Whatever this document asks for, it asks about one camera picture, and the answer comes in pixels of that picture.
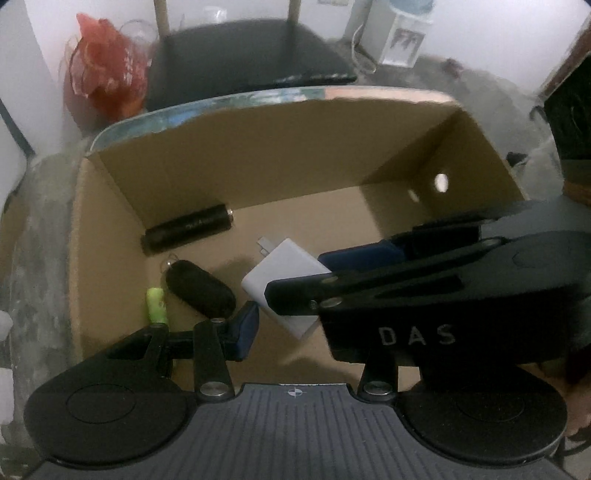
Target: green battery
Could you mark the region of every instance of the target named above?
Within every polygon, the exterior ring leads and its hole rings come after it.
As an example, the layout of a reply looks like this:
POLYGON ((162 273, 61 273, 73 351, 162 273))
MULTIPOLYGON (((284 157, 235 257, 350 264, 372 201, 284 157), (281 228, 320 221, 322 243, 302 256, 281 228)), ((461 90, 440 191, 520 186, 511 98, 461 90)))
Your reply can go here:
POLYGON ((168 325, 166 304, 164 303, 164 289, 156 287, 149 288, 146 292, 146 304, 148 305, 150 323, 165 323, 168 325))

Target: hole in cardboard box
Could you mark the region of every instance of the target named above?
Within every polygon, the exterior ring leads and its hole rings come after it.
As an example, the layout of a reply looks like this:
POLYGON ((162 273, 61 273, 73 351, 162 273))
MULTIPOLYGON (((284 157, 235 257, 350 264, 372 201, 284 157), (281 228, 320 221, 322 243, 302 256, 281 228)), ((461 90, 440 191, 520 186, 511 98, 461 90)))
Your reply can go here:
POLYGON ((444 173, 438 173, 437 175, 435 175, 434 184, 435 184, 435 189, 438 192, 445 193, 445 192, 447 192, 447 189, 449 188, 449 178, 444 173))

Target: cardboard box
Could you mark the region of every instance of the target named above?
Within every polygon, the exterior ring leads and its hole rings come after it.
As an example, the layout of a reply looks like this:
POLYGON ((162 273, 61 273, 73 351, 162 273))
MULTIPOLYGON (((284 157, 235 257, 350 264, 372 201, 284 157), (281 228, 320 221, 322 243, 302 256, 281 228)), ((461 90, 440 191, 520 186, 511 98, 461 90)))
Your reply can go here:
MULTIPOLYGON (((291 238, 318 256, 375 242, 432 218, 522 200, 508 166, 474 120, 435 92, 331 87, 326 100, 208 113, 82 162, 70 240, 73 344, 86 358, 147 325, 145 291, 163 283, 167 253, 146 257, 146 228, 218 203, 231 230, 177 248, 246 300, 240 282, 261 259, 257 240, 291 238), (449 179, 446 192, 435 178, 449 179)), ((172 330, 202 319, 173 295, 172 330)), ((349 382, 322 329, 302 342, 264 315, 250 357, 229 362, 243 382, 349 382)), ((191 390, 190 361, 174 380, 191 390)))

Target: white cable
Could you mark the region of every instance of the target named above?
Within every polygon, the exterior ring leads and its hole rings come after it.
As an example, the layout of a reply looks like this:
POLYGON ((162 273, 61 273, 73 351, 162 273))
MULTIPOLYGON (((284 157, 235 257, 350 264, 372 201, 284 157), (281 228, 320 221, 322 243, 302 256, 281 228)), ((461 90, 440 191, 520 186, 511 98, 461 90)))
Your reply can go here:
POLYGON ((357 27, 357 30, 355 30, 355 32, 353 33, 353 36, 351 37, 351 60, 353 61, 353 64, 359 70, 361 70, 363 73, 372 74, 372 73, 375 73, 375 71, 378 69, 378 66, 376 64, 374 64, 374 69, 373 70, 366 69, 363 65, 361 65, 358 62, 358 60, 357 60, 357 54, 355 52, 355 39, 357 38, 357 34, 359 33, 359 30, 361 30, 362 27, 363 27, 363 24, 361 24, 360 26, 358 26, 357 27))

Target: black cable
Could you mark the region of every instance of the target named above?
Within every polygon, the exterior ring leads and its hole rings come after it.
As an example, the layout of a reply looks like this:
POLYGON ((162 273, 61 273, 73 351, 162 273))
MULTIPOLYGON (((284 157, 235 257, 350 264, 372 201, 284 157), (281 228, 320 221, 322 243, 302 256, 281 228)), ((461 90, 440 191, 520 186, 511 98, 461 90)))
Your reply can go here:
POLYGON ((565 457, 564 453, 565 453, 565 451, 566 451, 566 438, 562 437, 560 439, 560 442, 558 443, 558 448, 554 452, 554 455, 552 456, 552 458, 554 459, 554 462, 556 463, 556 465, 558 465, 563 470, 564 470, 564 457, 565 457))
POLYGON ((578 453, 581 453, 589 447, 591 447, 591 440, 586 440, 585 442, 581 443, 581 445, 577 445, 576 447, 573 447, 570 450, 564 450, 563 455, 565 457, 577 455, 578 453))
POLYGON ((18 127, 18 125, 13 120, 12 116, 10 115, 10 112, 8 111, 8 109, 6 108, 4 103, 2 102, 1 98, 0 98, 0 118, 2 120, 4 120, 4 123, 6 124, 8 131, 12 135, 14 141, 17 143, 18 148, 20 148, 22 150, 22 152, 25 154, 25 157, 29 160, 31 157, 35 156, 35 150, 33 150, 33 147, 31 146, 31 144, 28 142, 28 140, 22 134, 21 129, 18 127))

